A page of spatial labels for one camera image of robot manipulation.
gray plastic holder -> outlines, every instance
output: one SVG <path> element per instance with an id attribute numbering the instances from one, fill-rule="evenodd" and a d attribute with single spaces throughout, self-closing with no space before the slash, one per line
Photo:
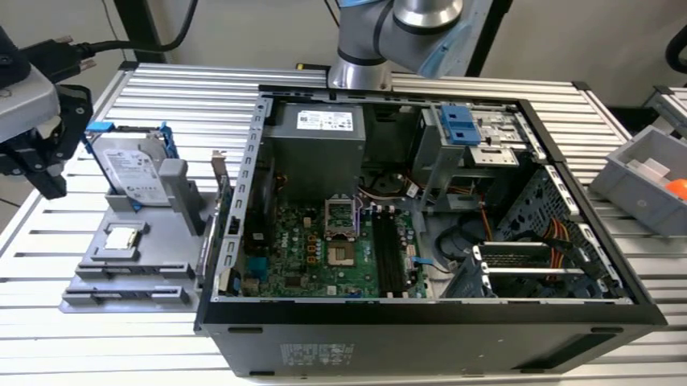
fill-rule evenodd
<path id="1" fill-rule="evenodd" d="M 649 158 L 670 169 L 667 181 L 687 179 L 687 143 L 650 126 L 607 156 L 590 188 L 662 236 L 687 236 L 687 203 L 629 166 Z"/>

black cable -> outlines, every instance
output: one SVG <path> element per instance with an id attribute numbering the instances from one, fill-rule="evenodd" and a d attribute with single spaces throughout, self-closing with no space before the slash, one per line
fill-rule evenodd
<path id="1" fill-rule="evenodd" d="M 339 28 L 339 21 L 337 20 L 337 15 L 334 14 L 333 6 L 330 5 L 330 2 L 325 0 L 325 5 L 327 6 L 327 9 L 330 10 L 330 15 L 333 16 L 334 23 L 337 24 L 337 28 Z"/>
<path id="2" fill-rule="evenodd" d="M 8 200 L 2 199 L 2 198 L 0 198 L 0 202 L 4 202 L 7 205 L 13 205 L 14 207 L 22 207 L 22 205 L 19 205 L 18 203 L 14 203 L 13 201 L 8 201 Z"/>
<path id="3" fill-rule="evenodd" d="M 666 61 L 670 68 L 677 72 L 687 74 L 687 60 L 679 57 L 682 51 L 687 48 L 687 26 L 678 32 L 666 47 Z"/>
<path id="4" fill-rule="evenodd" d="M 442 267 L 439 267 L 437 264 L 429 264 L 437 271 L 439 271 L 441 273 L 446 273 L 447 275 L 450 275 L 453 272 L 451 271 L 447 271 L 446 269 L 443 269 Z"/>
<path id="5" fill-rule="evenodd" d="M 107 24 L 110 24 L 110 31 L 113 31 L 113 35 L 115 36 L 115 39 L 119 41 L 118 32 L 115 31 L 115 26 L 113 25 L 113 17 L 110 16 L 110 8 L 107 7 L 106 0 L 101 0 L 103 3 L 103 8 L 106 9 L 106 18 L 107 18 Z M 127 55 L 125 54 L 125 49 L 122 51 L 122 57 L 125 58 L 125 62 L 127 61 Z"/>
<path id="6" fill-rule="evenodd" d="M 99 52 L 111 50 L 135 50 L 158 53 L 174 50 L 177 47 L 182 45 L 182 42 L 185 41 L 186 36 L 190 33 L 191 21 L 194 20 L 197 6 L 198 0 L 191 0 L 190 8 L 186 13 L 185 23 L 182 24 L 182 29 L 179 30 L 179 34 L 171 43 L 159 45 L 119 40 L 111 40 L 101 43 L 83 43 L 79 45 L 79 47 L 85 50 L 86 58 L 91 58 Z"/>
<path id="7" fill-rule="evenodd" d="M 439 255 L 442 255 L 442 257 L 445 257 L 447 260 L 463 261 L 466 258 L 466 256 L 446 253 L 442 248 L 443 239 L 451 236 L 454 233 L 458 233 L 459 236 L 463 237 L 466 241 L 471 244 L 479 244 L 485 242 L 485 239 L 482 239 L 479 236 L 474 235 L 473 233 L 465 230 L 465 225 L 469 223 L 469 221 L 481 219 L 481 216 L 482 214 L 479 212 L 473 212 L 462 215 L 459 218 L 459 222 L 451 227 L 446 228 L 442 231 L 442 233 L 439 233 L 438 238 L 434 239 L 434 248 L 439 252 Z"/>

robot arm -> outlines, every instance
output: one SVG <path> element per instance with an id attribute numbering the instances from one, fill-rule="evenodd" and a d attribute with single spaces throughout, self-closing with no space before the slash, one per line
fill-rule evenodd
<path id="1" fill-rule="evenodd" d="M 25 176 L 47 199 L 67 194 L 63 162 L 93 115 L 89 88 L 55 84 L 90 65 L 67 39 L 21 50 L 0 27 L 0 174 Z M 43 136 L 37 127 L 57 116 L 61 122 Z"/>
<path id="2" fill-rule="evenodd" d="M 389 60 L 426 78 L 447 74 L 470 36 L 463 0 L 343 0 L 333 88 L 391 89 Z"/>

white label sticker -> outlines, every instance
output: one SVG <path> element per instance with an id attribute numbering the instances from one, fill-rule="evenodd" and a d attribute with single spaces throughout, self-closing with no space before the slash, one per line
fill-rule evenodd
<path id="1" fill-rule="evenodd" d="M 297 129 L 354 131 L 354 113 L 305 110 Z"/>
<path id="2" fill-rule="evenodd" d="M 409 188 L 409 191 L 406 192 L 406 195 L 409 195 L 409 197 L 411 199 L 414 199 L 415 196 L 418 195 L 419 189 L 421 189 L 421 187 L 418 187 L 418 185 L 415 185 L 414 183 L 410 183 L 410 188 Z"/>
<path id="3" fill-rule="evenodd" d="M 345 343 L 287 343 L 282 344 L 282 360 L 287 366 L 342 366 L 351 364 L 354 349 L 354 344 Z"/>
<path id="4" fill-rule="evenodd" d="M 149 154 L 138 150 L 105 151 L 125 194 L 143 205 L 170 205 L 169 195 Z"/>

metal slatted surface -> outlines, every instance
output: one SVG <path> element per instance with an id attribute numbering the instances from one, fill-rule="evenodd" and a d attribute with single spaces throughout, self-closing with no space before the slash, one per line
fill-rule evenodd
<path id="1" fill-rule="evenodd" d="M 669 125 L 659 123 L 658 127 L 667 130 L 667 133 L 677 130 L 683 138 L 687 137 L 687 88 L 657 86 L 657 92 L 646 102 L 646 106 L 654 108 L 669 123 Z"/>
<path id="2" fill-rule="evenodd" d="M 210 154 L 225 149 L 239 162 L 258 84 L 322 87 L 322 72 L 142 65 L 121 72 L 97 107 L 119 125 L 174 128 L 190 177 L 214 190 Z M 625 142 L 623 129 L 597 98 L 570 83 L 397 75 L 399 91 L 530 99 L 589 183 L 603 156 Z M 0 236 L 0 384 L 234 384 L 213 341 L 194 336 L 193 314 L 62 314 L 61 293 L 74 276 L 107 203 L 105 178 L 82 154 L 66 168 L 70 195 L 46 201 L 33 193 Z M 522 384 L 561 386 L 687 383 L 687 242 L 655 237 L 622 211 L 595 201 L 670 328 L 605 355 L 562 377 L 519 377 Z M 334 378 L 290 384 L 507 384 L 515 378 Z"/>

